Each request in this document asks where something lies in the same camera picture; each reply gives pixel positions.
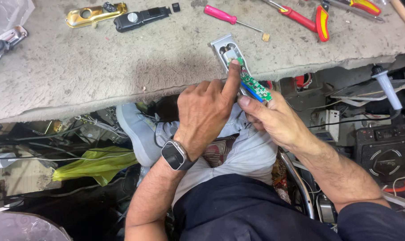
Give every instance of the hand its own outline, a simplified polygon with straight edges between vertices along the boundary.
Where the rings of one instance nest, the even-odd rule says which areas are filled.
[[[228,79],[203,81],[191,85],[177,100],[180,126],[174,135],[191,161],[195,161],[219,134],[231,114],[241,83],[241,66],[237,60],[229,64]]]
[[[260,131],[266,130],[275,144],[289,151],[302,151],[317,142],[318,139],[288,106],[283,96],[276,91],[269,92],[272,100],[267,106],[248,96],[240,96],[238,99],[238,104],[253,126]]]

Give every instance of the concrete workbench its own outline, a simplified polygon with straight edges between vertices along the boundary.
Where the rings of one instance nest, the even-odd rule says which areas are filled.
[[[320,69],[393,62],[405,53],[405,24],[387,5],[384,23],[331,6],[330,41],[277,13],[260,0],[181,0],[181,11],[124,33],[113,19],[72,29],[66,14],[105,0],[33,0],[24,27],[29,36],[0,61],[0,122],[71,117],[116,104],[181,92],[203,80],[225,77],[209,43],[228,33],[252,74],[278,81]],[[318,0],[277,0],[315,19]],[[175,0],[125,0],[128,11],[169,6]],[[261,28],[262,34],[204,14],[210,4]]]

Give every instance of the shoe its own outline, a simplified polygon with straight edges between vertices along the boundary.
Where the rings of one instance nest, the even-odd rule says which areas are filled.
[[[142,166],[153,166],[161,157],[162,149],[156,143],[156,120],[143,115],[134,103],[117,106],[116,118],[131,138],[137,161]]]

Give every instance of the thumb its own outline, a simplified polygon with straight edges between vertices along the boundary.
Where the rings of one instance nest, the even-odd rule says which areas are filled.
[[[238,105],[244,112],[258,118],[261,122],[270,119],[270,110],[258,100],[242,95],[238,98]]]

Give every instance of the watch face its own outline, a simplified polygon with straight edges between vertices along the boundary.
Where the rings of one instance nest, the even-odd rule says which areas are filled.
[[[183,155],[170,141],[164,145],[161,154],[173,170],[177,170],[184,162]]]

